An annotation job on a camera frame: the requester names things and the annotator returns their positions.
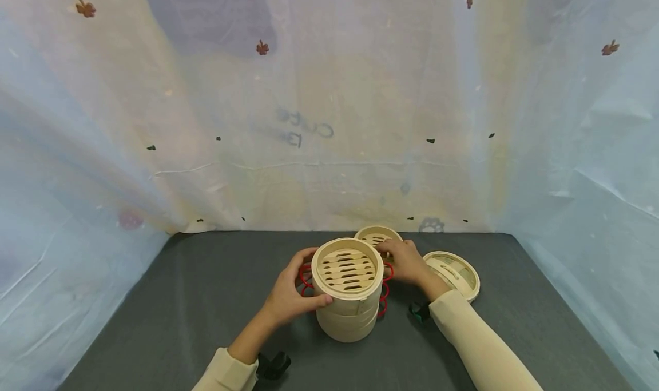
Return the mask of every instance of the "beige sleeve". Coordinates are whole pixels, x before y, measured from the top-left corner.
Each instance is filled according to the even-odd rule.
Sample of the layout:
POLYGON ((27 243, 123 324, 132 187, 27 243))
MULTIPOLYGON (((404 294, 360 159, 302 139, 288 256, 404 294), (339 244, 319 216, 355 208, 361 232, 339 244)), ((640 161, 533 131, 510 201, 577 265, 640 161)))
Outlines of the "beige sleeve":
POLYGON ((258 367, 258 360, 247 365, 231 357, 226 348, 218 348, 192 391, 252 391, 258 367))
POLYGON ((454 345, 478 391, 542 391, 522 361, 458 291, 430 304, 430 313, 454 345))

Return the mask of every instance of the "fabric backdrop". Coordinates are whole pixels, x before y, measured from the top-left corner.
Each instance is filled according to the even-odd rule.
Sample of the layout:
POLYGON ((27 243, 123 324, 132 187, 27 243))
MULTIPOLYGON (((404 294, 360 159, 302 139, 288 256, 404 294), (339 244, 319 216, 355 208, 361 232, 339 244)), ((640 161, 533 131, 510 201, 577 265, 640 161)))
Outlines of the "fabric backdrop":
POLYGON ((658 18, 659 0, 0 0, 0 389, 54 389, 168 233, 383 223, 515 235, 650 390, 658 18))

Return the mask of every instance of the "bamboo steamer lid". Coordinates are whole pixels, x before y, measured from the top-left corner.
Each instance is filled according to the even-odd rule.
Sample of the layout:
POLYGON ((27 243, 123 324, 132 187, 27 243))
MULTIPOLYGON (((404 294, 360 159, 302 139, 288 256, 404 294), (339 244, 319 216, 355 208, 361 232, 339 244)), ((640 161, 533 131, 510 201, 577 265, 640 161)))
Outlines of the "bamboo steamer lid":
POLYGON ((454 253, 433 251, 423 257, 430 269, 451 288, 458 290, 470 303, 481 291, 481 278, 469 262, 454 253))

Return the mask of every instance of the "bamboo steamer basket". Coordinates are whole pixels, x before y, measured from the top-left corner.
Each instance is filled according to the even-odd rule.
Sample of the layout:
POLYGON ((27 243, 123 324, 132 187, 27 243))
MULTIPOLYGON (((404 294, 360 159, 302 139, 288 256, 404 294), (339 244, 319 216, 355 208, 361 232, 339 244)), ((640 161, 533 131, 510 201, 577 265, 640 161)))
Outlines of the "bamboo steamer basket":
MULTIPOLYGON (((322 314, 377 314, 383 269, 380 253, 363 240, 339 238, 323 244, 311 262, 313 290, 315 295, 327 294, 334 301, 322 309, 322 314)), ((342 328, 349 329, 350 322, 342 328)))
POLYGON ((372 317, 365 324, 360 326, 351 326, 347 329, 344 329, 341 325, 334 324, 331 321, 328 321, 324 318, 324 314, 318 314, 316 312, 316 318, 318 320, 318 325, 325 331, 325 334, 329 335, 330 338, 337 340, 339 342, 356 342, 364 339, 367 335, 373 331, 375 322, 378 318, 378 309, 375 309, 375 312, 372 313, 372 317))

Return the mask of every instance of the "paw print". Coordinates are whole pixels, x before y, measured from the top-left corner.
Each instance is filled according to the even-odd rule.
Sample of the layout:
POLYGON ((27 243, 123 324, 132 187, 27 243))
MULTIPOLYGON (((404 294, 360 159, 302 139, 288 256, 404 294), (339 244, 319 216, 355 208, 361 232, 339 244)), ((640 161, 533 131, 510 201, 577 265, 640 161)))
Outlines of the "paw print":
POLYGON ((444 223, 439 218, 426 217, 419 225, 419 232, 444 232, 444 223))
POLYGON ((96 15, 96 8, 91 2, 84 2, 83 0, 78 0, 76 4, 76 9, 78 14, 82 14, 84 18, 93 18, 96 15))
POLYGON ((270 48, 268 48, 268 44, 264 44, 263 41, 259 40, 259 44, 256 45, 256 52, 259 53, 259 55, 265 55, 269 50, 270 48))

